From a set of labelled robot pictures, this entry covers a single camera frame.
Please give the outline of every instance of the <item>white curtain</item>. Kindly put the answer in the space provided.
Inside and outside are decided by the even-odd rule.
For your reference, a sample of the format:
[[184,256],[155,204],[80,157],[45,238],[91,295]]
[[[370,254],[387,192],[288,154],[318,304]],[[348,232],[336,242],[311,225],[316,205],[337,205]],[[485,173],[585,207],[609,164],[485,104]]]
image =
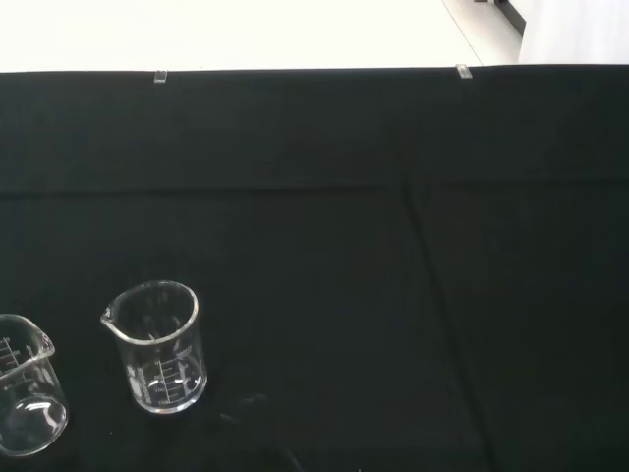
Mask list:
[[520,62],[629,64],[629,0],[535,0]]

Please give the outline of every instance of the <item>white surface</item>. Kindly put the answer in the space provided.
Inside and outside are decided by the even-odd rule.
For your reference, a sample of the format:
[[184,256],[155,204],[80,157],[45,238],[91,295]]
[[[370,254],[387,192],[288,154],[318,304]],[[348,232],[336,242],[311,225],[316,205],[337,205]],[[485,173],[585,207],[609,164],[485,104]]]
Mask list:
[[515,7],[522,18],[527,20],[529,15],[531,15],[531,10],[533,9],[533,3],[535,0],[509,0],[511,4]]
[[480,65],[441,0],[0,0],[0,45],[0,72]]
[[443,0],[484,66],[517,64],[522,36],[492,3]]
[[538,0],[522,63],[629,64],[629,0]]

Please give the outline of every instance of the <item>beaker rim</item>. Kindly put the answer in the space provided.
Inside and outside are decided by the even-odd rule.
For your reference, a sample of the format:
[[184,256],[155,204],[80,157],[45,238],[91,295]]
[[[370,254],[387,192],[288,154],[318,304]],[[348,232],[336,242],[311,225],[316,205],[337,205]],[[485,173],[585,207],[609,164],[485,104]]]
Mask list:
[[19,374],[20,372],[22,372],[24,369],[26,369],[28,366],[37,363],[43,359],[46,359],[50,356],[52,356],[55,353],[55,346],[52,343],[52,341],[50,340],[50,338],[46,335],[45,332],[43,332],[41,330],[41,328],[39,326],[37,326],[35,323],[33,323],[31,320],[29,320],[26,317],[23,317],[22,315],[15,315],[15,314],[10,314],[10,313],[2,313],[0,314],[0,322],[2,322],[3,320],[7,320],[7,321],[12,321],[12,322],[17,322],[17,323],[21,323],[23,325],[26,325],[26,327],[28,327],[29,329],[33,330],[36,334],[36,339],[37,339],[37,345],[33,346],[37,348],[37,352],[34,353],[32,356],[30,356],[30,358],[26,361],[24,361],[22,364],[20,364],[18,367],[16,367],[15,369],[3,374],[0,376],[0,381],[4,381],[6,379],[8,379],[9,377],[15,376],[16,374]]
[[[142,290],[153,288],[159,285],[178,287],[183,289],[188,293],[188,295],[190,295],[193,302],[192,312],[190,313],[190,317],[183,326],[171,332],[167,336],[158,337],[156,339],[135,339],[122,332],[120,329],[118,329],[116,325],[112,323],[112,320],[115,320],[115,316],[112,314],[112,312],[114,312],[116,307],[120,306],[123,301]],[[129,290],[121,293],[116,298],[114,298],[114,300],[105,310],[105,313],[103,313],[100,317],[100,321],[109,329],[111,329],[111,331],[122,341],[128,342],[129,344],[134,344],[136,346],[154,346],[156,344],[163,344],[164,342],[172,341],[173,339],[178,338],[182,333],[186,332],[195,323],[198,314],[199,300],[197,299],[197,294],[192,290],[192,288],[184,285],[183,283],[175,282],[173,280],[150,280],[148,282],[141,283],[140,285],[136,285],[135,287],[130,288]]]

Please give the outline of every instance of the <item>clip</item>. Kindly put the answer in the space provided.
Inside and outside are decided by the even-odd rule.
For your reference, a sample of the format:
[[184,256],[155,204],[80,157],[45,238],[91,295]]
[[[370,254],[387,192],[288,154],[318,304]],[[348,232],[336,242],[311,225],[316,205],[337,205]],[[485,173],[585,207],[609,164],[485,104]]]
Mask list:
[[168,77],[168,71],[155,71],[153,82],[156,84],[166,84],[166,77]]
[[472,73],[470,72],[470,69],[468,69],[468,66],[466,66],[465,64],[457,64],[456,70],[459,71],[461,79],[472,79]]

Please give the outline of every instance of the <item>glass beaker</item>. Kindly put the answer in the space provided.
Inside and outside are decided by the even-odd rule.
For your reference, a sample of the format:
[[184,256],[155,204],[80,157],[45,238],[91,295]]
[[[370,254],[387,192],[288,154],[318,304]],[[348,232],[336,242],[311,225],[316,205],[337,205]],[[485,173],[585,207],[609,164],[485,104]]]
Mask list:
[[31,455],[68,424],[66,399],[48,357],[55,348],[33,322],[0,315],[0,452]]
[[143,409],[176,413],[205,390],[198,317],[195,292],[159,280],[119,295],[100,318],[116,335],[131,392]]

